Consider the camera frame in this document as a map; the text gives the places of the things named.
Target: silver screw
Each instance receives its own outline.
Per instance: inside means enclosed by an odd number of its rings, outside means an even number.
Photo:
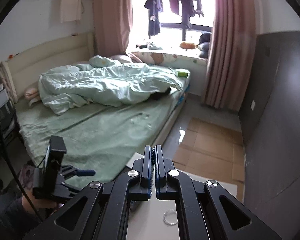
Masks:
[[[100,187],[100,182],[99,181],[92,181],[90,183],[90,188],[98,188]]]
[[[179,171],[177,171],[177,170],[171,170],[171,171],[169,171],[169,174],[170,174],[170,176],[176,177],[176,176],[178,176],[180,173],[179,173]]]
[[[132,171],[129,171],[128,172],[128,175],[130,177],[135,177],[135,176],[138,176],[139,172],[138,171],[135,171],[135,170],[132,170]]]
[[[216,187],[218,186],[218,183],[215,180],[208,180],[207,185],[209,187]]]

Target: tile floor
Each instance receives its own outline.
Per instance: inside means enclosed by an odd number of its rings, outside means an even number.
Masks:
[[[8,156],[16,173],[18,173],[23,165],[30,160],[26,148],[18,138],[14,138],[7,146]],[[8,168],[8,165],[0,158],[0,179],[3,181],[3,187],[7,187],[13,176]]]
[[[162,151],[175,167],[206,178],[236,184],[243,200],[244,153],[239,117],[200,105],[190,95]]]

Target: person's hand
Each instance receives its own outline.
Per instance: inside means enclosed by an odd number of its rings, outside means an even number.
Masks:
[[[31,202],[33,203],[33,205],[35,206],[36,209],[39,208],[56,208],[57,207],[57,203],[55,203],[52,200],[49,199],[36,199],[34,198],[34,195],[32,195],[32,189],[31,190],[26,190],[25,192],[27,193],[28,197],[30,198]],[[25,209],[25,211],[29,214],[34,214],[34,210],[31,207],[31,205],[29,204],[28,200],[26,199],[25,196],[22,196],[22,206]]]

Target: white upholstered headboard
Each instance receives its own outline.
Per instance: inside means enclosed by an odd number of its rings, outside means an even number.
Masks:
[[[9,87],[10,96],[18,102],[25,88],[35,84],[41,73],[74,62],[89,60],[94,56],[92,32],[48,41],[1,62],[0,76]]]

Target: green bed sheet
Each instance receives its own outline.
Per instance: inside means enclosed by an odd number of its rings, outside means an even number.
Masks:
[[[183,91],[188,86],[183,78]],[[160,100],[149,99],[130,106],[91,103],[54,114],[42,103],[29,108],[22,99],[16,105],[20,133],[30,157],[38,164],[45,155],[51,135],[62,136],[67,148],[63,164],[94,169],[93,177],[73,177],[67,183],[85,187],[92,180],[108,182],[122,170],[135,152],[156,136],[175,108],[183,91],[172,89]]]

